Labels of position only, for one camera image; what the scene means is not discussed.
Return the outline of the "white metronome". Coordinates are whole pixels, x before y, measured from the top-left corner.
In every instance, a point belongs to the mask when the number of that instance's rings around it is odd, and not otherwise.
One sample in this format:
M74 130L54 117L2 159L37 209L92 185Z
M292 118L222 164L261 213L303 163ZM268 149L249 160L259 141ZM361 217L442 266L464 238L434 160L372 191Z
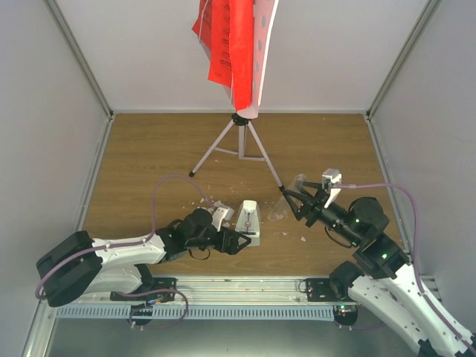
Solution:
M260 245L260 209L256 201L244 200L240 205L235 231L249 237L249 247Z

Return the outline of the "clear metronome cover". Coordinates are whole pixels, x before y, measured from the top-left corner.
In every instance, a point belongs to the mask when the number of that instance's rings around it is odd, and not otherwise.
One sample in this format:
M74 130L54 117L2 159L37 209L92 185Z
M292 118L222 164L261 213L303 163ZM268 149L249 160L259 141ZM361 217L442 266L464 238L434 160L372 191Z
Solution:
M301 173L293 178L292 182L286 187L286 189L298 193L299 186L301 186L305 180L306 175ZM284 196L281 196L272 207L268 215L268 219L270 222L277 222L281 219L286 218L289 214L292 214L292 209L286 201L286 198Z

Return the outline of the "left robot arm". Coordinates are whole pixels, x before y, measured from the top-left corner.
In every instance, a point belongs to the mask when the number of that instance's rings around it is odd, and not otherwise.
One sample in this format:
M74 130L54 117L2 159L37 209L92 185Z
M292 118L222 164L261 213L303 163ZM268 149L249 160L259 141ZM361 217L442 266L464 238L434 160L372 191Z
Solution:
M36 262L35 295L51 307L97 293L115 300L152 299L159 286L150 265L172 262L193 248L235 255L251 244L250 237L222 224L231 212L197 208L164 228L126 239L92 239L87 231L77 231Z

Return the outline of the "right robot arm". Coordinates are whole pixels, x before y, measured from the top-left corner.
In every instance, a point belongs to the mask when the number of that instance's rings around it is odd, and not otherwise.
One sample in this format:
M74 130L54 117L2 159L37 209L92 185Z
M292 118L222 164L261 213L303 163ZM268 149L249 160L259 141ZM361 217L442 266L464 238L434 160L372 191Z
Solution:
M329 276L329 292L370 310L418 356L474 356L475 334L454 318L422 282L417 260L386 233L388 217L375 197L354 200L347 209L333 201L341 183L303 182L283 197L296 220L320 222L355 249Z

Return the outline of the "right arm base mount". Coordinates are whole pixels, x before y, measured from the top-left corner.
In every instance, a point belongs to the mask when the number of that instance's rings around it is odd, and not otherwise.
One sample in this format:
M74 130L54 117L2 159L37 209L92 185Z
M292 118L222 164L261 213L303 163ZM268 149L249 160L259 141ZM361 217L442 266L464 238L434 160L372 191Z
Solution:
M305 294L308 302L335 302L341 299L331 287L329 277L306 277L299 281L297 287L300 293Z

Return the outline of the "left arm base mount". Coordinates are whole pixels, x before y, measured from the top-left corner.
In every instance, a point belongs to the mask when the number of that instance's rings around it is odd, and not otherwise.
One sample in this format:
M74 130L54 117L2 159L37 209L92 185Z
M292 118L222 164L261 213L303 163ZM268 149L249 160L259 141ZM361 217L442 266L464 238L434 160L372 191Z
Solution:
M175 277L154 277L151 284L143 283L135 291L130 292L130 297L127 297L124 293L111 292L109 298L112 301L149 302L155 300L156 302L165 303L174 300L175 294L171 292L154 293L154 291L175 289L176 284L177 279Z

